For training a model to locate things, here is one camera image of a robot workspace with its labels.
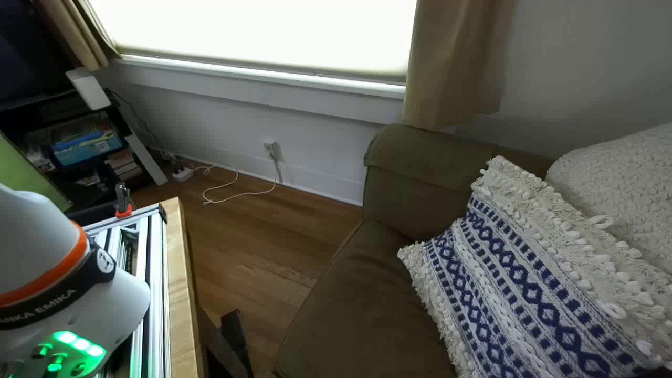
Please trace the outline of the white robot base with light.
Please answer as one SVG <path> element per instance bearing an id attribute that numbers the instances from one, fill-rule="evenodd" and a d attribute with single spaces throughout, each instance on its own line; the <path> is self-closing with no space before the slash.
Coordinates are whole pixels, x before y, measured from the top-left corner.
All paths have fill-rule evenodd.
<path id="1" fill-rule="evenodd" d="M 1 378 L 96 373 L 149 303 L 149 286 L 49 198 L 0 186 Z"/>

